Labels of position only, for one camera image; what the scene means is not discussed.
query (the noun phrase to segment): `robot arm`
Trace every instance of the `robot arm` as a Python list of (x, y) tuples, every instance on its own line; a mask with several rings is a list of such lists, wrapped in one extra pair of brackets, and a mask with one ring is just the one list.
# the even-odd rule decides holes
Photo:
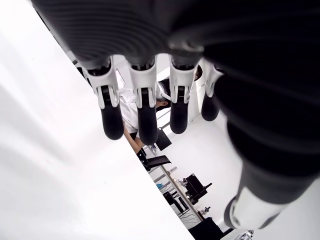
[(111, 139), (124, 132), (113, 55), (128, 60), (140, 138), (147, 145), (157, 140), (155, 56), (171, 55), (170, 126), (177, 134), (187, 127), (198, 62), (202, 57), (210, 62), (202, 116), (212, 121), (220, 109), (225, 113), (230, 140), (243, 160), (238, 193), (224, 215), (231, 228), (264, 228), (319, 176), (315, 3), (31, 1), (87, 69)]

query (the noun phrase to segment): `person's arm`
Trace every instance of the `person's arm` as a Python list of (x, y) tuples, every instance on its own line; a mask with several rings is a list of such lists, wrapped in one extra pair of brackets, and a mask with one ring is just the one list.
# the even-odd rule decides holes
[(128, 140), (128, 142), (131, 145), (132, 149), (134, 150), (135, 154), (137, 154), (140, 151), (140, 149), (145, 146), (139, 137), (136, 137), (135, 140), (132, 139), (126, 126), (124, 126), (124, 136)]

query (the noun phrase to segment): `black fingertip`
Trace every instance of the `black fingertip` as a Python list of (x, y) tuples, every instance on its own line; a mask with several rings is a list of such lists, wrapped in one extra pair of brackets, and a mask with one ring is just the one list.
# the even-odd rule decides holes
[(182, 134), (188, 125), (188, 103), (171, 103), (170, 127), (175, 134)]
[(158, 140), (156, 107), (138, 108), (139, 135), (145, 145), (152, 145)]
[(207, 93), (204, 94), (201, 115), (206, 121), (213, 121), (217, 118), (219, 108), (216, 103), (216, 96), (213, 94), (212, 97), (208, 97)]
[(102, 124), (105, 135), (111, 140), (118, 140), (124, 134), (120, 104), (117, 107), (106, 105), (101, 109)]

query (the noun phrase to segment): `metal pole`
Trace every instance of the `metal pole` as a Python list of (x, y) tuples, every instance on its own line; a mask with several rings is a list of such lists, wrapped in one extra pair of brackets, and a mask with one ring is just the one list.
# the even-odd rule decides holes
[[(158, 154), (150, 147), (148, 146), (148, 148), (150, 149), (150, 151), (152, 152), (152, 154), (155, 157), (158, 157)], [(186, 197), (185, 193), (181, 191), (181, 189), (179, 188), (179, 186), (177, 185), (177, 183), (172, 179), (172, 177), (170, 176), (170, 174), (168, 173), (168, 171), (165, 169), (165, 167), (163, 165), (160, 166), (161, 171), (164, 173), (164, 175), (168, 178), (169, 182), (171, 183), (171, 185), (175, 188), (175, 190), (177, 191), (177, 193), (179, 193), (179, 195), (181, 196), (181, 198), (184, 200), (185, 204), (189, 207), (190, 211), (195, 215), (195, 217), (202, 222), (203, 219), (202, 217), (199, 215), (198, 211), (194, 208), (194, 206), (191, 204), (191, 202), (189, 201), (189, 199)]]

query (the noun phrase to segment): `white shirt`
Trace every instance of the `white shirt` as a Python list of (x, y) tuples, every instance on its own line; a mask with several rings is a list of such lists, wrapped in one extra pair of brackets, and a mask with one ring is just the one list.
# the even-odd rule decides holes
[(126, 129), (130, 134), (138, 132), (136, 137), (139, 138), (138, 108), (134, 91), (130, 88), (120, 88), (119, 103)]

